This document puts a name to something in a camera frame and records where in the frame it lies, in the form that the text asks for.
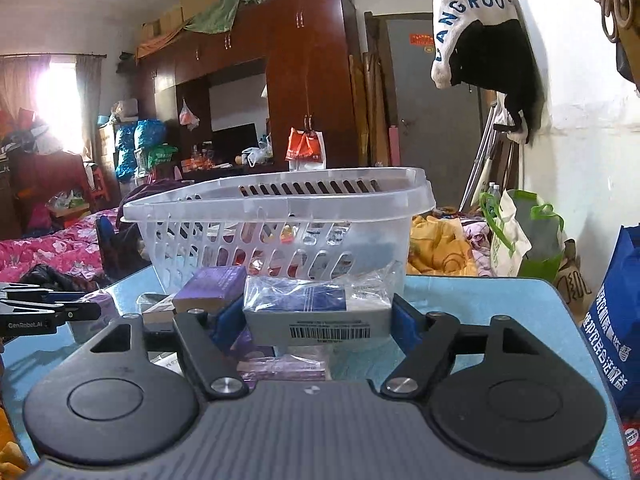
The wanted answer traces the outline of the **white plastic laundry basket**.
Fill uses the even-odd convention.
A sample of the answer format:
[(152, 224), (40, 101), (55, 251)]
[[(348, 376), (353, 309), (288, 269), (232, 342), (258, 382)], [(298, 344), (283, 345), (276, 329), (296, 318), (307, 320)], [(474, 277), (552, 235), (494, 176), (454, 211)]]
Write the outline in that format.
[(198, 269), (332, 280), (408, 258), (411, 223), (436, 206), (424, 171), (368, 167), (248, 174), (126, 203), (168, 294)]

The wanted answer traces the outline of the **white hoodie with blue letters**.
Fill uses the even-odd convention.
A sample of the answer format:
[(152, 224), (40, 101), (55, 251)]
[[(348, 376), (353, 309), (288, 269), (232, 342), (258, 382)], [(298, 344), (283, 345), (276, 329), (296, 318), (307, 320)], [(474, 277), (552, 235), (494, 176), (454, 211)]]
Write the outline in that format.
[(454, 86), (452, 55), (462, 34), (474, 23), (496, 26), (516, 20), (512, 0), (433, 0), (435, 58), (431, 77), (439, 89)]

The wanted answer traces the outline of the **grey metal door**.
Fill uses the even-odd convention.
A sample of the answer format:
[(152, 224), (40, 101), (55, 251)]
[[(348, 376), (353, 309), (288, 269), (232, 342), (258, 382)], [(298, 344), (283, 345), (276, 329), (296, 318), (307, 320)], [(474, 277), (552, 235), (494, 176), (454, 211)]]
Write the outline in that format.
[(480, 94), (468, 84), (435, 86), (435, 36), (429, 18), (392, 18), (386, 27), (400, 161), (425, 171), (438, 206), (457, 207), (482, 135)]

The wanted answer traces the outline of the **red and white plastic bag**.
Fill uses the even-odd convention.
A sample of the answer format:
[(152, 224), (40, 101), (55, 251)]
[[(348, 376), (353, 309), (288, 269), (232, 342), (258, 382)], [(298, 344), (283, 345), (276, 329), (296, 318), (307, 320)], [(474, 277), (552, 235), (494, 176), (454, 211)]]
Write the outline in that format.
[(290, 171), (326, 169), (326, 146), (320, 131), (291, 129), (285, 159)]

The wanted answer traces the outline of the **pink tissue pack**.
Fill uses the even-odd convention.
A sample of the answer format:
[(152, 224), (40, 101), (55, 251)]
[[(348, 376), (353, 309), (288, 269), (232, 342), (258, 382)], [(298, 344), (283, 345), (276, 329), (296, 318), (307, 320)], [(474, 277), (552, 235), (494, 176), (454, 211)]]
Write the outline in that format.
[(326, 382), (331, 379), (330, 356), (323, 347), (292, 347), (280, 356), (258, 356), (240, 361), (236, 370), (251, 387), (264, 380)]

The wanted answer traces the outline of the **window curtains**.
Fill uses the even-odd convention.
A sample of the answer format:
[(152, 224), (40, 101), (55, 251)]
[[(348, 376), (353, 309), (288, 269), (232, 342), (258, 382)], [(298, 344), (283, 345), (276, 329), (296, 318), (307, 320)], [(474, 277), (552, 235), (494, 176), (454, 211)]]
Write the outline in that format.
[(23, 53), (1, 57), (1, 110), (18, 123), (22, 110), (44, 125), (48, 152), (93, 159), (102, 93), (102, 55)]

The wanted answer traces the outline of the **blue shopping bag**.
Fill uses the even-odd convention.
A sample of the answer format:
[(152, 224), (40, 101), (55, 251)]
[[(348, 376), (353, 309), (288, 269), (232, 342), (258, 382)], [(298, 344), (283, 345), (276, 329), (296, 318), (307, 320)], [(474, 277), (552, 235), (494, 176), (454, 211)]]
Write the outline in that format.
[(639, 229), (623, 226), (604, 280), (582, 322), (620, 417), (639, 417)]

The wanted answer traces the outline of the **purple lid brown box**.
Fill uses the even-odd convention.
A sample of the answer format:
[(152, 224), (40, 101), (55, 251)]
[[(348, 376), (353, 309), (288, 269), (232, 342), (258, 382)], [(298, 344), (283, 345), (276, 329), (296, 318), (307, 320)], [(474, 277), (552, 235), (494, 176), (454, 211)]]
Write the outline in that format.
[(201, 309), (216, 313), (242, 296), (246, 277), (242, 266), (198, 269), (172, 298), (172, 304), (177, 312)]

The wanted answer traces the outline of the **pink floral bedspread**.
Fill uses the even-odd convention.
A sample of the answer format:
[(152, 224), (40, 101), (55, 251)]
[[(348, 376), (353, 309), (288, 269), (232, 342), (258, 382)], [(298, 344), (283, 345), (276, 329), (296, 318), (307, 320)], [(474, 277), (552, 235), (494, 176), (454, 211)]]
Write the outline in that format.
[(103, 273), (96, 220), (105, 216), (115, 225), (117, 209), (105, 209), (81, 218), (69, 228), (40, 237), (2, 240), (2, 282), (17, 282), (36, 264), (91, 281)]

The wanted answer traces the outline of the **white box with barcode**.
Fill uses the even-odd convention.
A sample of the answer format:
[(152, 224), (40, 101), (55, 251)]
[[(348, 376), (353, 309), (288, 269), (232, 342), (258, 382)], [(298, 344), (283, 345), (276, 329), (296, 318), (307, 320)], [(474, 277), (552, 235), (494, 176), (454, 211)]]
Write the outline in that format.
[(256, 344), (342, 344), (390, 334), (392, 299), (376, 272), (331, 281), (250, 276), (243, 313)]

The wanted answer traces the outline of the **yellow floral blanket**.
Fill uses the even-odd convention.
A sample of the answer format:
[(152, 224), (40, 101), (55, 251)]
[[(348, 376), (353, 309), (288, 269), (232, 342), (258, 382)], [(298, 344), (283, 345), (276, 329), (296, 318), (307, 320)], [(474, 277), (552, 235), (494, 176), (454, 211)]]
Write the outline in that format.
[(464, 235), (460, 220), (414, 216), (406, 273), (476, 278), (472, 247)]

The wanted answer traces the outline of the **green and white tote bag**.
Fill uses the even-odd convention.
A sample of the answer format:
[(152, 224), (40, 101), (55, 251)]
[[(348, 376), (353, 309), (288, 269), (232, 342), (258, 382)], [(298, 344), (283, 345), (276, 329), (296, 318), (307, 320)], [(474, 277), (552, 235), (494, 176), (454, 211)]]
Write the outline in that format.
[(564, 257), (564, 220), (538, 194), (504, 191), (480, 196), (492, 234), (489, 262), (500, 278), (536, 278), (553, 283)]

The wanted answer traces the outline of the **dark red wooden wardrobe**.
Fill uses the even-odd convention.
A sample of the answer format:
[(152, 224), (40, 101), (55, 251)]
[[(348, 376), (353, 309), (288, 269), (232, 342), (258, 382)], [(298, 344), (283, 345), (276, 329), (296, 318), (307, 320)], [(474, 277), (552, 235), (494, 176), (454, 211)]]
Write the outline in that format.
[(350, 0), (268, 0), (243, 6), (230, 32), (182, 32), (137, 66), (143, 119), (159, 119), (183, 158), (230, 129), (269, 133), (285, 170), (291, 129), (322, 133), (331, 168), (362, 166), (350, 66), (360, 55)]

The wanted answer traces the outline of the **metal crutches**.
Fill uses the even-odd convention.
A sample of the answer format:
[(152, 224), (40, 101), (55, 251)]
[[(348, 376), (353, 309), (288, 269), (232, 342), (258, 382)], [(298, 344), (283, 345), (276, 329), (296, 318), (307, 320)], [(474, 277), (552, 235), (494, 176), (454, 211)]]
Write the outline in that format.
[(480, 180), (482, 180), (482, 173), (485, 169), (486, 162), (490, 159), (491, 151), (496, 144), (497, 133), (495, 122), (500, 112), (501, 107), (499, 101), (495, 100), (491, 102), (484, 130), (480, 136), (480, 144), (478, 144), (474, 162), (459, 205), (460, 211), (465, 211), (465, 208), (471, 206), (473, 203), (473, 196), (480, 185)]

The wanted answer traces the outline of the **black television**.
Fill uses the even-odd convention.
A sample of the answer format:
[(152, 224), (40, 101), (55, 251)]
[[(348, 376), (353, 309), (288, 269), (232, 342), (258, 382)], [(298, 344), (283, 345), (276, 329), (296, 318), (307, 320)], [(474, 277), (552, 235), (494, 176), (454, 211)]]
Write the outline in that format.
[(215, 162), (235, 163), (235, 157), (241, 156), (247, 148), (257, 148), (258, 140), (255, 125), (239, 125), (212, 132), (212, 147)]

